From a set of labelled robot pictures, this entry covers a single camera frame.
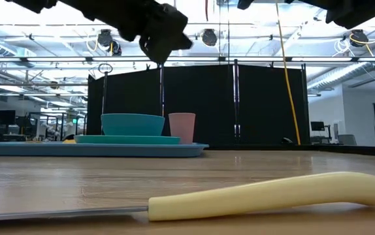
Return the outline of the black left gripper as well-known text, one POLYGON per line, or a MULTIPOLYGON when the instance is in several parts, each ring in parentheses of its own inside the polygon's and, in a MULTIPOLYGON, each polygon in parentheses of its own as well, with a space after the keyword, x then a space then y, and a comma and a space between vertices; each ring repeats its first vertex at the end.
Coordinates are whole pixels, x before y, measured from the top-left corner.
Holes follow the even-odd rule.
POLYGON ((151 61, 162 64, 172 51, 192 47, 192 41, 184 34, 187 16, 166 3, 146 2, 144 8, 146 23, 139 46, 151 61))

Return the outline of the pink plastic cup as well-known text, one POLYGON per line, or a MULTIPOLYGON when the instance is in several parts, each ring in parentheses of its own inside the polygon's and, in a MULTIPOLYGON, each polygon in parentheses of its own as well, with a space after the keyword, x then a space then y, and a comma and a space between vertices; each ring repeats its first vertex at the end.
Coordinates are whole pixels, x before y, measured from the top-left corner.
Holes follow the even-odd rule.
POLYGON ((194 113, 169 114, 171 136, 179 137, 180 144, 193 143, 195 117, 194 113))

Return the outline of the blue plastic bowl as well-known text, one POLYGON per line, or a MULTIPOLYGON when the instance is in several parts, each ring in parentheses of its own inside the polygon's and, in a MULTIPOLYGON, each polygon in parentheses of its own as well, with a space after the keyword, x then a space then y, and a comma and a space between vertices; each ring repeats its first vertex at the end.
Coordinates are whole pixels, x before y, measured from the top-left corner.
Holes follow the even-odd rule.
POLYGON ((102 114, 101 124, 106 135, 160 136, 165 118, 148 114, 102 114))

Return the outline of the teal plastic plate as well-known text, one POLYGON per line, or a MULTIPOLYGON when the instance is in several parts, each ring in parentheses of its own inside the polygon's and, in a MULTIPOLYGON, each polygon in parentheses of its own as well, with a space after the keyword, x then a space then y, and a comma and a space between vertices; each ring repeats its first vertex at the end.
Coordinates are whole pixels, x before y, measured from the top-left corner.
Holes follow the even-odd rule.
POLYGON ((126 136, 126 135, 78 135, 78 144, 179 144, 179 137, 172 136, 126 136))

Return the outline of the blue plastic tray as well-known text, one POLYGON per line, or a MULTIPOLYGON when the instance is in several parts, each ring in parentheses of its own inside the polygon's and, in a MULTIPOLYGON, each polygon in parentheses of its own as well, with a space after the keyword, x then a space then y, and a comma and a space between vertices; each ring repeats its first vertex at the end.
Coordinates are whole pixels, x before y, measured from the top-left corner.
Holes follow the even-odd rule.
POLYGON ((20 157, 198 157, 207 144, 62 144, 0 142, 0 156, 20 157))

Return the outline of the yellow-handled table knife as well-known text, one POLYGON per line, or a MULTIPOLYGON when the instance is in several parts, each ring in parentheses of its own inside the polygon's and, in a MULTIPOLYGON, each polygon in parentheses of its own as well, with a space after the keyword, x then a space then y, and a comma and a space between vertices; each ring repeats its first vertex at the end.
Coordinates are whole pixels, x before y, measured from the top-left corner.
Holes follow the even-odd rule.
POLYGON ((312 174, 152 197, 147 206, 141 207, 0 213, 0 221, 119 215, 131 212, 147 212, 150 221, 174 221, 338 202, 375 206, 375 176, 358 172, 312 174))

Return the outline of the black folding partition screen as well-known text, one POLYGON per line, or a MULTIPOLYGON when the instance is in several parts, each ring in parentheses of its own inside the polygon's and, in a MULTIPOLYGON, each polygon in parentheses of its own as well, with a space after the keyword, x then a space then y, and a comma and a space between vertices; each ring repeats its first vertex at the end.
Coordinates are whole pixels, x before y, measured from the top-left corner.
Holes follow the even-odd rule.
POLYGON ((109 113, 194 113, 194 141, 212 148, 310 143, 304 72, 250 65, 166 67, 88 82, 86 132, 109 113))

